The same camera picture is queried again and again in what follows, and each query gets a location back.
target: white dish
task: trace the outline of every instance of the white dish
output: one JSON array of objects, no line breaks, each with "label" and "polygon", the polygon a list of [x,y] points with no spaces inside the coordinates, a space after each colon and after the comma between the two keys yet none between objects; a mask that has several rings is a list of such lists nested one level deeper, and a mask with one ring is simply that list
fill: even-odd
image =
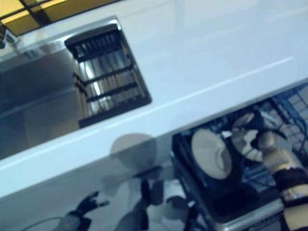
[{"label": "white dish", "polygon": [[232,159],[224,141],[207,129],[196,131],[192,137],[192,154],[203,172],[222,180],[232,169]]}]

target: black dishwasher basket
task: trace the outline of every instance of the black dishwasher basket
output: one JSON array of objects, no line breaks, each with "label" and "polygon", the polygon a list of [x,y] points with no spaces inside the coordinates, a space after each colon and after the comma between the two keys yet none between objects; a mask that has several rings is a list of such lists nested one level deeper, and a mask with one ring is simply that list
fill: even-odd
[{"label": "black dishwasher basket", "polygon": [[83,113],[81,128],[151,102],[117,24],[71,37],[65,45],[74,57],[73,77]]}]

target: metal rack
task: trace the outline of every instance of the metal rack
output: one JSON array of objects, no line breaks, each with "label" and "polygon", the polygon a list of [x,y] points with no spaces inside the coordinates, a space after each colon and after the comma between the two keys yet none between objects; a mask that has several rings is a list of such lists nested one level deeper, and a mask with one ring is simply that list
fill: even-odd
[{"label": "metal rack", "polygon": [[74,81],[83,118],[80,127],[151,102],[136,62],[116,24],[65,41],[74,57]]},{"label": "metal rack", "polygon": [[270,114],[280,121],[293,151],[308,166],[308,83],[274,96],[270,104]]}]

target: dishwasher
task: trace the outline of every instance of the dishwasher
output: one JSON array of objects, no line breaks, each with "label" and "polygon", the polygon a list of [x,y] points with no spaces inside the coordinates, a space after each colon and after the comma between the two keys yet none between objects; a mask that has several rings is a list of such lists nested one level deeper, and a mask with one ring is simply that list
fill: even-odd
[{"label": "dishwasher", "polygon": [[[256,111],[283,131],[293,152],[308,167],[307,83],[175,135],[171,152],[175,169],[186,193],[199,205],[207,230],[280,228],[283,205],[275,181],[262,163],[262,153],[251,144],[256,131],[236,129]],[[221,165],[221,157],[215,154],[219,148],[225,155],[220,171],[212,168]],[[217,155],[218,160],[205,158],[207,153]]]}]

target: white countertop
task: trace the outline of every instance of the white countertop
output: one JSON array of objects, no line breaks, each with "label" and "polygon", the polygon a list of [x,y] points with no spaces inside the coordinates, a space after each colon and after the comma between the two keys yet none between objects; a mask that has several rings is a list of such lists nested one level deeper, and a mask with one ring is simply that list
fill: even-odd
[{"label": "white countertop", "polygon": [[308,77],[306,0],[126,0],[25,34],[20,49],[111,15],[153,102],[1,160],[0,198],[110,155],[123,135],[156,138]]}]

